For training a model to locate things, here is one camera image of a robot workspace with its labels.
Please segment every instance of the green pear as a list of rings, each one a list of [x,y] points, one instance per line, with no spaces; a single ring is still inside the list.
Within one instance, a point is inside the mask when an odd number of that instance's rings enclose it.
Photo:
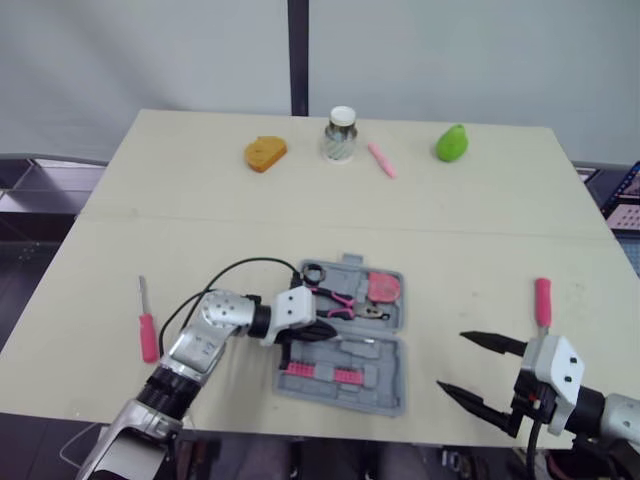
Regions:
[[[460,124],[454,125],[440,137],[436,144],[436,154],[443,162],[453,162],[467,151],[467,132]]]

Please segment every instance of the jar lid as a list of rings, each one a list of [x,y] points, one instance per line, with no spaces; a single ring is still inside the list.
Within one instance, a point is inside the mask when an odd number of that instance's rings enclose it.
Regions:
[[[356,121],[356,111],[351,107],[339,106],[331,109],[329,120],[339,127],[348,127]]]

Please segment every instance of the pink tape measure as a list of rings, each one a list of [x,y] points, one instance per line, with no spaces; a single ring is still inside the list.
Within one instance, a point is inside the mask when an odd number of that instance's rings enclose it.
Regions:
[[[369,273],[367,297],[374,303],[393,303],[400,298],[400,281],[388,273]]]

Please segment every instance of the black wire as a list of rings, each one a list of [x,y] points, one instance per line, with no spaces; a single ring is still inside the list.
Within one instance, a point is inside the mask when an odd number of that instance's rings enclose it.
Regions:
[[[542,427],[542,422],[534,420],[529,433],[529,444],[527,445],[527,477],[529,480],[536,480],[536,445],[538,444],[540,427]]]
[[[216,281],[218,281],[218,279],[220,277],[222,277],[225,273],[227,273],[229,270],[232,270],[232,269],[234,269],[235,267],[237,267],[239,265],[243,265],[243,264],[249,263],[249,262],[274,262],[274,263],[280,263],[281,265],[284,265],[287,268],[291,269],[291,271],[294,273],[294,275],[298,275],[298,271],[289,262],[286,262],[286,261],[281,260],[279,258],[273,258],[273,257],[245,258],[244,260],[240,260],[238,262],[235,262],[235,263],[229,265],[224,270],[222,270],[220,273],[218,273],[215,277],[213,277],[211,279],[211,281],[207,284],[207,286],[204,288],[204,290],[202,290],[202,291],[200,291],[198,293],[195,293],[195,294],[191,295],[188,299],[186,299],[182,303],[182,305],[180,305],[176,309],[176,311],[171,314],[169,319],[166,322],[164,322],[164,325],[162,325],[162,328],[160,329],[160,334],[158,335],[158,350],[160,352],[160,356],[164,355],[164,334],[165,334],[165,332],[167,330],[167,327],[173,321],[173,319],[178,315],[178,313],[180,313],[182,311],[182,309],[184,307],[186,307],[189,304],[189,302],[191,302],[194,298],[197,298],[195,303],[191,306],[191,309],[189,310],[189,313],[187,313],[187,316],[185,317],[184,321],[182,322],[182,326],[180,327],[180,329],[183,330],[187,326],[187,323],[189,323],[189,319],[191,319],[191,316],[193,315],[193,312],[195,311],[196,307],[198,306],[198,303],[200,303],[200,300],[202,300],[202,297],[204,297],[207,293],[213,292],[215,290],[215,289],[211,288],[213,286],[213,284]]]
[[[182,305],[180,305],[176,309],[176,311],[171,314],[169,319],[166,322],[164,322],[164,325],[162,325],[162,328],[160,329],[160,335],[158,335],[158,350],[160,351],[160,356],[164,355],[164,332],[167,330],[167,327],[173,321],[173,319],[176,318],[176,315],[178,315],[180,313],[180,310],[182,310],[184,307],[186,307],[187,304],[191,300],[196,298],[198,295],[200,295],[200,292],[194,293],[189,298],[187,298],[184,302],[182,302]]]
[[[243,265],[243,264],[249,263],[249,262],[274,262],[274,263],[279,263],[279,264],[284,265],[285,267],[288,267],[289,269],[291,269],[291,271],[294,273],[294,275],[296,275],[298,273],[296,268],[293,265],[291,265],[289,262],[286,262],[286,261],[281,260],[279,258],[273,258],[273,257],[251,257],[251,258],[245,258],[244,260],[240,260],[240,261],[238,261],[236,263],[232,263],[227,268],[225,268],[220,273],[218,273],[215,277],[213,277],[211,279],[211,281],[209,283],[207,283],[207,286],[202,289],[202,291],[200,292],[200,296],[195,301],[195,303],[191,306],[191,310],[189,310],[189,313],[187,313],[187,316],[184,319],[184,322],[182,322],[182,327],[180,329],[182,330],[182,329],[184,329],[184,327],[187,326],[187,323],[189,323],[189,320],[191,319],[191,316],[193,315],[193,312],[195,312],[196,308],[198,307],[198,304],[200,303],[200,300],[202,300],[202,297],[204,297],[206,295],[207,290],[209,290],[211,288],[211,286],[216,281],[218,281],[218,279],[222,275],[227,273],[229,270],[232,270],[232,269],[234,269],[234,268],[236,268],[236,267],[238,267],[240,265]]]

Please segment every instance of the pink marker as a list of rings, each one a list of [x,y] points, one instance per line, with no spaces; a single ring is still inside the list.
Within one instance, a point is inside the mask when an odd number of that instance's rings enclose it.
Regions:
[[[396,169],[391,165],[391,161],[382,154],[380,147],[375,143],[370,143],[367,147],[369,148],[371,155],[373,155],[373,158],[378,161],[380,168],[384,170],[384,173],[389,175],[391,178],[396,178]]]
[[[540,336],[549,334],[551,326],[551,280],[536,279],[536,323]]]

